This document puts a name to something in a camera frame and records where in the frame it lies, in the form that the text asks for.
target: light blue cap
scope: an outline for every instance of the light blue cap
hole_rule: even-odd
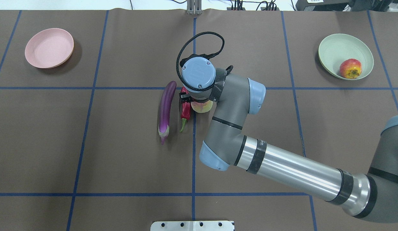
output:
[[[216,69],[209,60],[203,57],[189,59],[183,68],[182,77],[190,86],[207,88],[215,82]]]
[[[254,80],[249,80],[249,87],[250,87],[250,108],[249,114],[257,114],[262,107],[263,101],[265,100],[266,96],[266,87]]]
[[[219,171],[226,171],[229,164],[220,159],[203,141],[202,148],[199,153],[199,159],[203,164]]]
[[[389,129],[390,127],[398,125],[398,115],[393,116],[391,119],[387,121],[384,130],[381,132],[383,133],[385,130]]]

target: plate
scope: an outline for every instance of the plate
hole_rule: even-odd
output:
[[[340,75],[342,62],[354,58],[361,62],[361,74],[355,79]],[[370,49],[358,38],[346,34],[328,35],[319,45],[319,59],[323,67],[332,75],[344,80],[359,80],[373,70],[374,58]]]
[[[25,47],[25,58],[34,67],[52,68],[64,63],[73,52],[72,35],[50,28],[34,35]]]

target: light green plate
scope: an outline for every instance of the light green plate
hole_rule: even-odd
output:
[[[361,74],[355,79],[346,79],[340,75],[342,62],[354,58],[361,62]],[[319,45],[319,59],[323,67],[337,78],[359,80],[373,70],[374,58],[370,49],[358,38],[346,34],[328,35]]]

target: plate with fruit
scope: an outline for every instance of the plate with fruit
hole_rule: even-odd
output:
[[[374,58],[370,49],[358,38],[333,34],[319,45],[319,59],[333,76],[344,80],[359,80],[373,69]]]

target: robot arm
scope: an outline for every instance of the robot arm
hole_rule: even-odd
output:
[[[355,218],[398,222],[398,116],[382,132],[369,172],[350,174],[243,135],[246,116],[259,111],[266,88],[234,74],[215,84],[221,70],[214,70],[203,57],[189,59],[182,68],[184,85],[193,100],[217,102],[200,150],[204,164],[221,171],[238,166],[339,205]],[[195,91],[193,86],[207,89]]]

